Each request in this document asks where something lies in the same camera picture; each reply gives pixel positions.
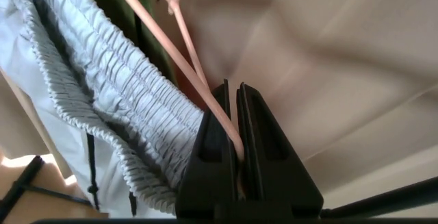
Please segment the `clothes hanger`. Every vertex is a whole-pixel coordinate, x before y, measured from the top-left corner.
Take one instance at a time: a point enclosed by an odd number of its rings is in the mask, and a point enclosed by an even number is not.
[[[240,162],[244,161],[244,146],[239,133],[234,128],[231,120],[225,114],[224,110],[220,107],[219,103],[215,100],[213,95],[210,93],[210,89],[207,85],[207,80],[205,79],[204,72],[202,70],[201,64],[199,63],[196,50],[188,33],[187,26],[185,25],[184,18],[181,14],[181,9],[179,7],[179,0],[166,0],[169,3],[169,11],[175,15],[178,26],[183,35],[183,39],[188,48],[191,60],[193,62],[195,71],[185,60],[181,52],[175,47],[175,45],[170,41],[169,37],[163,32],[159,25],[154,21],[152,16],[146,11],[143,5],[138,0],[125,0],[132,10],[138,15],[142,22],[148,27],[151,33],[156,37],[158,42],[167,51],[169,56],[174,60],[175,64],[181,69],[190,83],[193,85],[195,90],[199,93],[201,98],[207,104],[208,108],[218,119],[221,126],[224,128],[228,137],[234,144],[235,152],[237,158]]]

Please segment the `white garment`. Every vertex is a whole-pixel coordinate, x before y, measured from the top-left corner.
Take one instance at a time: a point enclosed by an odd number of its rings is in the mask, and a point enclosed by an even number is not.
[[[175,189],[203,113],[93,0],[0,0],[0,54],[1,68],[30,96],[92,202],[86,132],[95,137],[102,212],[130,217],[129,191],[140,218],[157,216],[147,206],[175,212]]]

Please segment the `green fabric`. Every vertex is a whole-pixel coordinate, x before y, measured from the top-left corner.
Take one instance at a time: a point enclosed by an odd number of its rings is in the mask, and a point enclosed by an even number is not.
[[[141,32],[144,42],[138,42],[136,31],[135,14],[125,0],[95,0],[97,5],[105,12],[105,15],[111,19],[111,22],[119,27],[123,34],[129,38],[137,47],[139,47],[146,57],[149,58],[163,76],[169,79],[173,84],[177,85],[175,73],[172,70],[167,53],[158,43],[157,39],[152,35],[148,28],[141,23]],[[153,17],[151,0],[139,0],[144,8]]]

